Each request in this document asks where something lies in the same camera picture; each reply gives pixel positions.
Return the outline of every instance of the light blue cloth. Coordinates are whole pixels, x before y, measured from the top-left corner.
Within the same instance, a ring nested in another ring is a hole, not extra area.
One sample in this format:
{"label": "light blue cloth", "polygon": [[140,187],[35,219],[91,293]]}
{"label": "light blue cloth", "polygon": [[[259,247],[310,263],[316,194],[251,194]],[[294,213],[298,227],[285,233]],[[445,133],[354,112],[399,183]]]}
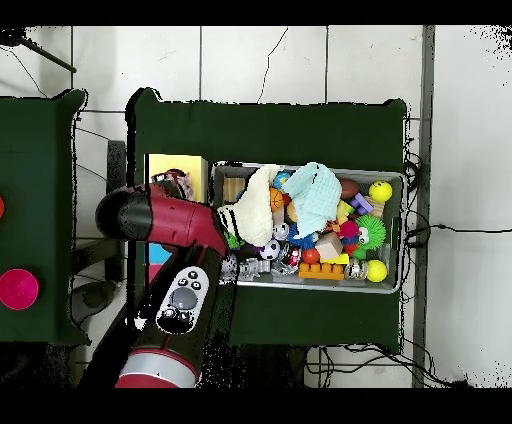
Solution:
{"label": "light blue cloth", "polygon": [[328,220],[336,219],[341,184],[325,165],[309,162],[286,180],[284,192],[293,200],[297,213],[298,238],[322,231]]}

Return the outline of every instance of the table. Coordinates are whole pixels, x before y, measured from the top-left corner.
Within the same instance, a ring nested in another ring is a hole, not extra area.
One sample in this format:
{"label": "table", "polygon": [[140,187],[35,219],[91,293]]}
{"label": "table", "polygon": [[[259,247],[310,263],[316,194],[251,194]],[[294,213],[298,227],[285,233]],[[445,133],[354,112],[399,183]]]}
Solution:
{"label": "table", "polygon": [[[143,182],[145,153],[218,160],[403,172],[405,103],[216,104],[162,102],[150,88],[127,106],[128,184]],[[142,290],[143,246],[135,281]],[[235,299],[230,344],[378,343],[398,351],[399,292],[363,294],[221,286],[213,329]]]}

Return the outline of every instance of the soccer ball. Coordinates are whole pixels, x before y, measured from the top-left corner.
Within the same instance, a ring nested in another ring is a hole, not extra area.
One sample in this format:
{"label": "soccer ball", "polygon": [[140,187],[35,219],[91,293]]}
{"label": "soccer ball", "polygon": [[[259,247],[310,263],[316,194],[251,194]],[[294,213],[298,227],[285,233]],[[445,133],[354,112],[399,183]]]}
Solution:
{"label": "soccer ball", "polygon": [[271,261],[277,258],[277,255],[279,255],[279,250],[279,243],[276,240],[272,239],[266,244],[263,250],[260,251],[260,255],[263,259]]}

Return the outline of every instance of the red ball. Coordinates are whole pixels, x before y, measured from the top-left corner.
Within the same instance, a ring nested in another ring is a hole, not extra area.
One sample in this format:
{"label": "red ball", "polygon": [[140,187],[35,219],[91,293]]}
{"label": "red ball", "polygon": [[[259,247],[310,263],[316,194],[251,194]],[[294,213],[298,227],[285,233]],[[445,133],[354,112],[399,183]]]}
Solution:
{"label": "red ball", "polygon": [[313,265],[320,260],[320,253],[315,248],[302,251],[302,261]]}
{"label": "red ball", "polygon": [[291,201],[292,201],[291,197],[288,194],[283,193],[283,204],[284,204],[285,208],[286,208],[286,206],[288,206],[290,204]]}

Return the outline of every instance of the yellow ball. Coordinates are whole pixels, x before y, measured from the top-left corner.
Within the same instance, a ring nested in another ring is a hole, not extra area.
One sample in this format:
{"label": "yellow ball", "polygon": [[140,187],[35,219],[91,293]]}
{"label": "yellow ball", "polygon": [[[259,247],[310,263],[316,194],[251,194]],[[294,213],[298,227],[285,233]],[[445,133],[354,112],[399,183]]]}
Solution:
{"label": "yellow ball", "polygon": [[384,262],[372,259],[368,261],[368,275],[366,278],[372,283],[380,283],[388,275],[388,270]]}
{"label": "yellow ball", "polygon": [[393,194],[391,184],[386,181],[375,181],[370,186],[370,197],[379,203],[387,202]]}

